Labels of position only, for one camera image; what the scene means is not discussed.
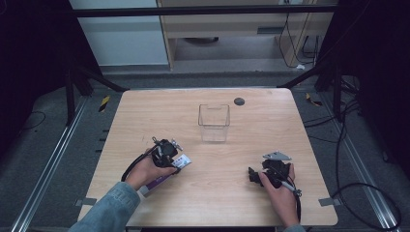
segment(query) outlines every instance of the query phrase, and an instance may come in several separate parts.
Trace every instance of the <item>person's left hand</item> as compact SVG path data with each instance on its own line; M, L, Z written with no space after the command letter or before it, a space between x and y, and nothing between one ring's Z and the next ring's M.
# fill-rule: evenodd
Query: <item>person's left hand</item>
M161 176L171 175L176 172L175 167L157 167L154 165L151 155L142 159L131 170L129 176L126 179L126 183L132 186L135 190L151 183Z

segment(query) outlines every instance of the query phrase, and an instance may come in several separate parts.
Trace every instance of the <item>black round object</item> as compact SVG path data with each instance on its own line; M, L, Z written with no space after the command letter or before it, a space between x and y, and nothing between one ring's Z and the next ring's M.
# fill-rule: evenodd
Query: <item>black round object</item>
M233 102L234 102L236 105L244 105L244 104L245 104L245 100L242 99L242 98L236 98Z

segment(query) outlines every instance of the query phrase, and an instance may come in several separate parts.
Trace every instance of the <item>black cable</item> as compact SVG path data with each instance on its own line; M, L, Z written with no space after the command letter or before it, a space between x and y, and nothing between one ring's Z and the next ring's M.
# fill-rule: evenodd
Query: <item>black cable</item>
M290 41L290 43L292 44L293 54L294 54L296 60L298 60L298 61L301 63L301 65L307 65L307 64L313 63L313 62L303 62L303 61L301 61L301 60L298 58L298 55L296 54L295 45L293 44L292 37L291 37L291 35L290 35L290 30L289 30L289 23L288 23L288 21L289 21L289 13L286 14L286 20L285 20L285 22L284 22L283 30L282 30L282 32L281 32L281 34L280 34L280 36L279 36L279 50L280 50L280 54L281 54L282 57L283 57L283 60L284 60L285 65L286 65L288 68L296 68L296 67L297 67L297 66L290 66L290 65L288 65L288 64L286 63L286 59L284 59L284 54L283 54L283 51L282 51L282 49L281 49L281 37L282 37L282 35L283 35L285 29L287 30L287 33L288 33L288 35L289 35L289 41Z
M144 154L141 154L137 157L127 168L127 170L123 173L121 177L121 182L125 182L128 175L130 174L131 170L136 166L137 163L142 161L144 158L148 157L155 149L157 149L158 145L153 146L151 149L147 150Z
M362 1L360 1L359 3L356 3L356 5L360 5L360 4L362 4L362 2L364 2L364 1L366 1L366 0L362 0ZM334 44L331 48L329 48L329 49L326 51L325 54L323 54L323 55L321 56L321 59L318 60L318 62L324 60L324 59L326 58L326 56L328 56L328 55L331 53L331 51L335 49L335 47L338 47L338 44L339 44L342 40L344 40L344 37L352 30L353 26L356 25L356 23L359 21L359 19L361 19L362 16L365 14L365 11L367 10L368 6L370 5L370 2L371 2L371 0L367 0L367 3L366 3L366 5L365 5L364 9L361 11L361 13L360 13L360 14L356 17L356 19L350 24L350 26L344 31L344 33L338 38L338 40L335 42L335 44Z
M355 102L354 104L352 104L352 105L346 107L346 108L341 112L341 114L343 114L343 113L348 114L348 113L350 113L350 112L352 112L352 111L358 109L359 107L358 107L358 108L350 109L350 107L353 107L353 106L356 105L356 104L358 104L358 103ZM325 116L325 117L318 118L318 119L308 120L308 121L305 121L304 123L317 121L317 120L319 120L319 119L323 119L323 118L327 118L327 117L331 117L331 118L329 118L329 119L327 119L327 120L325 120L325 121L322 121L322 122L320 122L320 123L317 123L317 124L306 125L305 128L313 128L313 127L321 126L321 125L324 125L324 124L326 124L326 123L331 122L332 120L334 120L334 119L336 118L336 116Z
M313 51L305 51L305 47L307 45L309 36L305 38L304 45L302 46L302 54L304 57L309 58L309 59L316 59L317 58L317 52L318 52L318 46L319 46L319 36L316 36L316 40L314 43L314 49Z
M307 137L314 138L314 139L317 139L317 140L321 140L321 141L324 141L324 142L337 143L337 141L331 141L331 140L327 140L327 139L323 139L323 138L319 138L319 137L315 137L315 136L311 136L311 135L308 135Z
M44 122L44 120L45 120L45 113L44 113L44 112L41 112L41 111L33 111L33 112L31 112L31 113L32 113L32 114L35 114L35 113L43 114L43 118L42 118L42 120L41 120L38 124L36 124L36 125L34 125L34 126L31 126L31 127L23 128L23 130L31 130L31 129L33 129L33 128L36 128L36 127L38 127L42 122Z
M346 89L348 89L349 90L349 92L351 92L351 93L353 93L353 94L358 94L359 93L359 89L355 86L355 85L353 85L353 84L350 84L348 81L346 81L345 79L341 79L341 83L343 84L343 86L346 88Z
M337 182L337 191L332 195L332 198L335 198L336 195L339 195L340 197L340 201L342 202L343 206L356 218L358 219L360 222L362 222L363 224L367 225L368 227L372 228L372 229L376 229L376 230L380 230L380 231L391 231L391 230L395 230L397 229L400 225L401 225L401 211L398 208L398 206L396 205L396 203L394 202L394 200L384 191L382 191L380 188L377 188L375 186L366 184L366 183L352 183L352 184L348 184L345 185L344 187L340 187L340 179L339 179L339 171L338 171L338 160L339 160L339 149L340 149L340 143L343 140L343 132L346 130L346 115L347 115L347 108L350 107L348 106L348 104L345 106L345 110L343 110L343 113L341 114L342 118L341 118L341 130L340 130L340 135L337 141L337 150L336 150L336 182ZM351 188L351 187L355 187L355 186L366 186L372 189L376 189L379 192L382 193L382 195L388 199L391 203L393 203L393 205L395 206L395 210L398 213L398 219L396 221L395 226L393 227L389 227L389 228L383 228L377 225L374 225L366 220L364 220L362 217L359 217L347 204L346 200L343 197L342 192L345 189Z
M368 188L375 189L375 190L379 191L388 201L390 201L390 202L393 204L393 206L395 206L395 211L397 212L398 219L396 220L396 223L395 223L395 225L394 225L393 227L383 228L383 227L380 227L380 226L376 226L376 225L374 225L374 224L372 224L372 223L366 221L365 219L363 219L363 218L360 217L359 215L357 215L357 214L347 205L347 203L346 203L345 201L343 201L343 206L350 212L350 214L352 214L355 218L357 218L359 221L361 221L362 223L364 223L364 224L367 225L368 227L370 227L370 228L372 228L372 229L375 229L375 230L380 230L380 231L392 231L392 230L398 229L398 227L401 225L401 221L402 221L402 218L401 218L401 210L398 208L398 206L396 205L396 203L394 202L394 200L389 196L389 194L386 193L385 191L383 191L383 190L380 189L380 188L377 188L377 187L375 187L375 186L373 186L373 185L369 185L369 184L366 184L366 183L351 183L351 184L345 185L345 186L342 187L342 188L339 188L339 189L332 195L332 198L335 198L337 195L342 196L342 192L343 192L345 189L349 189L349 188L352 188L352 187L368 187Z
M302 219L302 204L301 204L301 193L300 191L296 188L296 184L293 181L293 179L289 176L289 174L287 175L287 177L285 177L281 172L279 172L276 168L274 168L273 166L270 166L269 168L272 168L275 170L276 173L278 173L280 175L280 177L290 186L292 186L295 190L293 191L293 195L295 196L295 201L296 201L296 214L298 216L298 220L299 222L301 222Z

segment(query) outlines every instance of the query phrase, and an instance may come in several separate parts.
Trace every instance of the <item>gray floor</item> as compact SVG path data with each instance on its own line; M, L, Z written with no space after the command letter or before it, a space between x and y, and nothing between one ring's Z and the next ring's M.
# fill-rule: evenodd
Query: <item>gray floor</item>
M139 75L110 75L107 78L132 89L275 87L302 72L286 67L272 37L220 38L217 43L180 40L172 71L144 71ZM311 78L292 89L303 121L330 115L326 106L316 106L306 100L306 92L314 93L313 83L314 78ZM74 202L86 194L103 148L103 139L107 136L105 130L110 128L121 99L121 93L115 93L94 81L93 85L95 92L92 97L76 99L77 103L86 102L84 112L32 218L30 228L33 231L65 231L76 221L79 207L75 206ZM106 95L110 96L107 108L104 112L98 112ZM321 101L325 102L329 95L331 91L322 93ZM345 102L352 98L350 95L343 95ZM65 90L58 89L40 97L33 111L42 113L33 113L30 116L25 127L33 128L21 132L10 150L13 158L1 167L1 231L8 231L13 225L65 129ZM347 116L346 128L348 136L344 141L352 141L374 184L387 191L400 208L403 217L401 231L410 231L410 209L407 204L409 180L396 164L383 161L382 151L366 120L360 116L360 111L353 111ZM331 122L308 128L307 134L310 136L310 143L328 190L330 193L335 192L337 124ZM342 185L361 181L355 161L349 155L351 151L347 148L342 144L338 158ZM354 212L380 226L373 206L367 200L368 194L361 188L347 191L345 199ZM374 231L355 219L343 206L337 207L337 215L337 225L313 227L310 231Z

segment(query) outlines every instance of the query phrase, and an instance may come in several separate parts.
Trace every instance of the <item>black strap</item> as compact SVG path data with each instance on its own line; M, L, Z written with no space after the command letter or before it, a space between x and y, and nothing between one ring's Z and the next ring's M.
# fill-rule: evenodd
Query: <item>black strap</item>
M139 156L137 159L135 159L130 166L127 168L127 170L124 172L123 176L121 177L121 181L125 182L128 175L130 174L131 170L136 166L137 163L139 163L140 161L142 161L144 158L148 157L148 155L150 155L154 149L157 148L157 145L155 145L154 147L152 147L150 150L146 151L144 154L141 154L141 156Z
M302 218L302 207L301 207L301 198L299 197L298 194L295 195L295 200L296 200L296 213L298 214L298 220L301 222Z

